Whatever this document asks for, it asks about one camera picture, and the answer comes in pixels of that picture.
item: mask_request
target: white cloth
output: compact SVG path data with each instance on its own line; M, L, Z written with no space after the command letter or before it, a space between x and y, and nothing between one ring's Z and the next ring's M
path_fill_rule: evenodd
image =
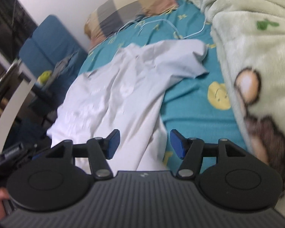
M167 134L159 111L165 90L183 78L207 72L200 63L206 53L205 44L196 39L119 49L109 64L81 74L71 85L47 132L52 145L64 139L85 143L117 128L120 145L108 161L114 174L164 170ZM86 169L87 159L77 166Z

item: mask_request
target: finger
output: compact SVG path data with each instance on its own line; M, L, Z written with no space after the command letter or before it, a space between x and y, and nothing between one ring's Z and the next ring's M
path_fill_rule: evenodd
M0 200L9 200L9 194L6 188L0 188Z

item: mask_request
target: yellow smiley face print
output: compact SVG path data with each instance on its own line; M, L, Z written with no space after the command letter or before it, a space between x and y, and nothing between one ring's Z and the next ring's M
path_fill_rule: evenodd
M214 81L208 88L208 101L216 109L230 109L230 101L227 95L226 86L224 83Z

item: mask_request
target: cartoon bear print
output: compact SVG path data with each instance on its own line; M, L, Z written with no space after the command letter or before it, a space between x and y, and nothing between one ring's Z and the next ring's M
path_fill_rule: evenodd
M252 68L245 68L236 77L234 88L241 102L244 122L255 156L274 168L282 177L285 190L285 135L271 116L257 118L248 107L257 103L261 91L261 75Z

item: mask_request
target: metal screw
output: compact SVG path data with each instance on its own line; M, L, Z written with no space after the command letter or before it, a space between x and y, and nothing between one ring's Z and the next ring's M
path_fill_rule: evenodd
M98 177L108 177L111 174L111 172L107 169L100 169L96 171L96 176Z
M182 169L178 172L181 177L190 177L193 175L193 171L189 169Z

